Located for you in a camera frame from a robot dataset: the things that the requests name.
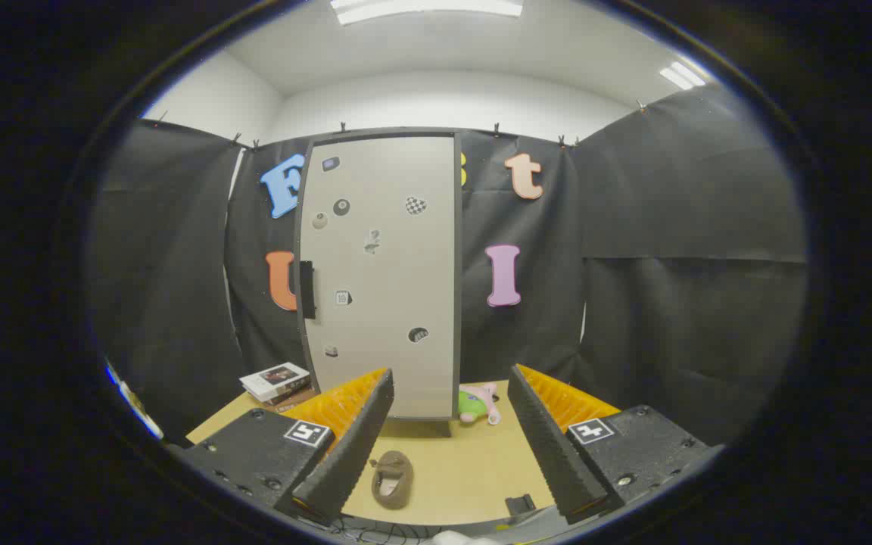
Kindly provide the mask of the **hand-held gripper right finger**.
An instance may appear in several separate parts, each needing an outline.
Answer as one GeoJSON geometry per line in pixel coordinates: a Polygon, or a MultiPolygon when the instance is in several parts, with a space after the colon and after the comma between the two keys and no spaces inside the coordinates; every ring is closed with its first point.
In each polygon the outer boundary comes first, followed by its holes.
{"type": "Polygon", "coordinates": [[[511,368],[508,398],[568,523],[647,499],[718,452],[651,406],[620,410],[527,366],[511,368]]]}

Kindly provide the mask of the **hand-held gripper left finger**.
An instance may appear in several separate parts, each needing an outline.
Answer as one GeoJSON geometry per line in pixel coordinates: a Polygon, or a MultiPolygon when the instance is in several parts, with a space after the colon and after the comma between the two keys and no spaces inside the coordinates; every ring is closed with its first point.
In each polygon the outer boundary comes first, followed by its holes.
{"type": "Polygon", "coordinates": [[[392,371],[377,369],[281,413],[251,408],[179,458],[259,512],[327,525],[359,482],[392,401],[392,371]]]}

